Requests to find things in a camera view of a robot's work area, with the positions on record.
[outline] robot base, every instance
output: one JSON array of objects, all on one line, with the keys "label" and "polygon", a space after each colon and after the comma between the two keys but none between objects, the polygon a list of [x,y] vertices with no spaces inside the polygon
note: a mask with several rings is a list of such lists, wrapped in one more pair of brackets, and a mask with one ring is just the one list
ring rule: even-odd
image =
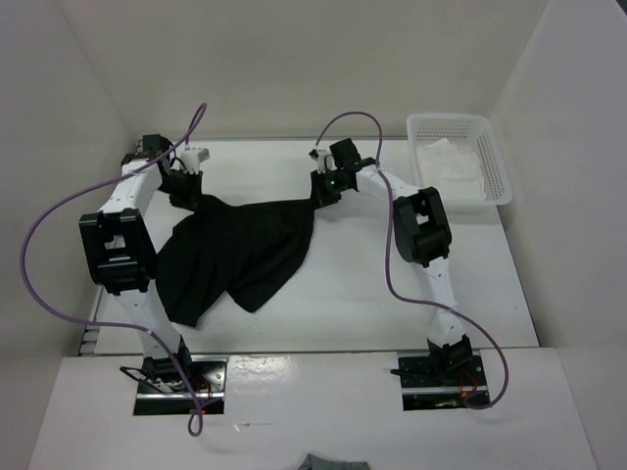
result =
[{"label": "robot base", "polygon": [[472,404],[490,402],[480,355],[456,373],[443,376],[433,370],[433,359],[427,354],[399,354],[399,368],[391,372],[401,378],[403,411],[465,408],[468,396]]},{"label": "robot base", "polygon": [[[203,408],[205,414],[224,414],[226,363],[224,357],[192,355],[188,370],[197,396],[200,400],[216,399]],[[139,384],[133,415],[189,414],[193,407],[191,396],[184,390],[179,393],[158,393],[144,384]]]}]

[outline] white backdrop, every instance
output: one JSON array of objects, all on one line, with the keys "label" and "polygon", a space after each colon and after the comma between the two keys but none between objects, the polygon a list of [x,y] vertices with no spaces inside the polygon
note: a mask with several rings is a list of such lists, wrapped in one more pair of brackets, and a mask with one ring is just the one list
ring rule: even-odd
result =
[{"label": "white backdrop", "polygon": [[625,44],[614,0],[552,0],[492,115],[529,310],[540,340],[559,347],[603,470],[627,458]]},{"label": "white backdrop", "polygon": [[[487,116],[547,0],[59,0],[136,135],[312,136],[353,108]],[[336,132],[370,135],[362,119]]]},{"label": "white backdrop", "polygon": [[[76,354],[81,331],[27,296],[22,238],[53,202],[120,171],[131,141],[53,0],[0,2],[0,62],[0,467],[13,470],[28,465],[61,357]],[[33,282],[72,315],[86,316],[95,292],[78,218],[105,194],[68,205],[33,237]]]}]

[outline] black garment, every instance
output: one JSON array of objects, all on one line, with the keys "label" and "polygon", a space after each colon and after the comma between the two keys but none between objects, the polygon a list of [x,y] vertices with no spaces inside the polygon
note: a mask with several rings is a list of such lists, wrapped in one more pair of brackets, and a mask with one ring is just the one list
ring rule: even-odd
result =
[{"label": "black garment", "polygon": [[309,454],[298,470],[369,470],[365,462],[336,462]]},{"label": "black garment", "polygon": [[196,326],[224,291],[257,310],[303,263],[314,209],[310,200],[233,207],[203,195],[159,252],[157,291],[168,318]]}]

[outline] white plastic basket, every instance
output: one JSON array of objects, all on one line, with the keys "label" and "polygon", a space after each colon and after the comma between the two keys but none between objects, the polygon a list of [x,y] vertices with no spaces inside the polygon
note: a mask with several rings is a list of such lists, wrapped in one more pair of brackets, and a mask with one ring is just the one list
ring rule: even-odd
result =
[{"label": "white plastic basket", "polygon": [[508,204],[511,186],[497,138],[490,122],[482,116],[429,113],[408,117],[408,139],[415,184],[422,186],[416,151],[441,139],[471,148],[481,161],[486,199],[445,200],[450,207],[473,208]]}]

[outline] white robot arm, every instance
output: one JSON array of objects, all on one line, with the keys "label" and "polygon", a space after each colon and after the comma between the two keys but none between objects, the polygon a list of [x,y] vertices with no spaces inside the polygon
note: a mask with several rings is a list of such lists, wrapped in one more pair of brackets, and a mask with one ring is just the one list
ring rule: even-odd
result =
[{"label": "white robot arm", "polygon": [[[437,190],[419,189],[379,169],[373,159],[362,160],[351,139],[333,144],[330,150],[310,153],[318,161],[317,170],[312,172],[313,199],[324,207],[337,203],[342,191],[354,189],[387,203],[388,189],[379,174],[382,171],[393,192],[396,246],[415,272],[422,298],[455,306],[448,259],[452,235]],[[472,359],[472,347],[458,317],[437,307],[433,310],[428,345],[439,372],[446,375]]]},{"label": "white robot arm", "polygon": [[[142,149],[121,162],[122,174],[135,173],[170,142],[154,134],[145,135]],[[173,206],[193,210],[201,196],[202,171],[199,164],[209,156],[207,149],[187,147],[180,156],[181,170],[165,159],[116,186],[109,200],[95,213],[85,214],[79,223],[80,235],[93,281],[122,305],[136,325],[155,332],[183,367],[191,363],[185,343],[159,299],[155,279],[157,253],[144,224],[143,215],[157,190],[169,194]],[[164,349],[153,337],[140,335],[145,357],[143,369],[164,381],[176,371]]]},{"label": "white robot arm", "polygon": [[[159,135],[144,136],[141,152],[127,155],[122,173],[134,172],[168,148]],[[331,154],[315,153],[318,170],[312,172],[312,199],[322,208],[337,203],[340,193],[355,189],[387,201],[387,188],[372,159],[362,160],[350,139],[331,146]],[[183,366],[191,363],[185,343],[170,323],[153,280],[157,254],[146,230],[143,215],[153,194],[170,194],[170,202],[194,210],[201,196],[199,163],[206,149],[187,149],[181,155],[185,171],[173,170],[164,160],[121,182],[107,203],[80,220],[80,233],[92,279],[105,287],[128,313],[133,323],[157,333],[177,352]],[[428,300],[455,304],[449,278],[449,245],[452,237],[440,196],[433,188],[421,190],[393,174],[387,178],[394,193],[395,239],[401,256],[411,266]],[[143,369],[167,380],[175,375],[163,349],[148,335],[141,335]],[[441,309],[432,314],[428,345],[438,357],[443,373],[463,367],[472,349],[459,319]]]}]

